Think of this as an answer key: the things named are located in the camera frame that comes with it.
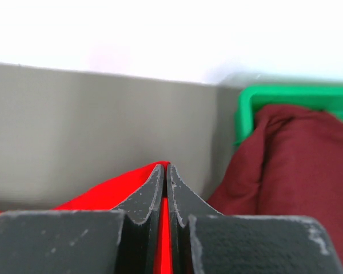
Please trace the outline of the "dark red t-shirt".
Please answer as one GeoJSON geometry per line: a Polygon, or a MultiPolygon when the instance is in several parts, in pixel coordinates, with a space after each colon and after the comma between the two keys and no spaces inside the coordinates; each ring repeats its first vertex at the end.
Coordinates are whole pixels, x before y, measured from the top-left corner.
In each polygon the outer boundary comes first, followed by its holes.
{"type": "Polygon", "coordinates": [[[226,215],[306,215],[343,264],[343,122],[325,111],[271,104],[234,153],[208,203],[226,215]]]}

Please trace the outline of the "green plastic bin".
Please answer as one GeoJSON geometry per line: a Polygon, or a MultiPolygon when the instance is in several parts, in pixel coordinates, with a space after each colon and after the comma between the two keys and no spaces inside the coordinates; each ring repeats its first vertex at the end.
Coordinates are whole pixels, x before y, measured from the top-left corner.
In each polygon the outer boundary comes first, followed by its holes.
{"type": "Polygon", "coordinates": [[[254,131],[254,116],[267,104],[289,104],[327,111],[343,122],[343,86],[253,85],[245,88],[238,96],[234,116],[236,147],[254,131]]]}

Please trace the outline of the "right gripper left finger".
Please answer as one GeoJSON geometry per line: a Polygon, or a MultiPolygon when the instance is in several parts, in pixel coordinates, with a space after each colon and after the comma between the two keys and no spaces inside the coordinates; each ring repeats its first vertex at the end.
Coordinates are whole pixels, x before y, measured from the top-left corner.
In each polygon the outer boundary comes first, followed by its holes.
{"type": "Polygon", "coordinates": [[[163,166],[111,210],[0,214],[0,273],[153,273],[163,166]]]}

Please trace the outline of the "bright red t-shirt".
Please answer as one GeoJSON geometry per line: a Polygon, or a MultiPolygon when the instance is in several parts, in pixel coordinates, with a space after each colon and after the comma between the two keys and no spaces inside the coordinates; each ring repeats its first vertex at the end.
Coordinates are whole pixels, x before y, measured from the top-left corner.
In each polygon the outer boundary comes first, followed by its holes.
{"type": "Polygon", "coordinates": [[[48,211],[69,210],[111,210],[122,203],[137,188],[146,182],[156,165],[163,166],[163,193],[159,213],[158,241],[153,273],[172,273],[170,246],[169,210],[165,190],[165,170],[167,163],[158,162],[138,168],[114,179],[103,182],[81,196],[48,211]]]}

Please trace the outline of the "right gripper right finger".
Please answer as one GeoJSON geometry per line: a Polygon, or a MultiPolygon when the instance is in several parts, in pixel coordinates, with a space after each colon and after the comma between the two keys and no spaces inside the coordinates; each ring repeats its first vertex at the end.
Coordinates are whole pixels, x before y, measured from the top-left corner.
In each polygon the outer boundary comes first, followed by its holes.
{"type": "Polygon", "coordinates": [[[329,235],[311,217],[223,215],[172,164],[166,189],[174,273],[343,273],[329,235]]]}

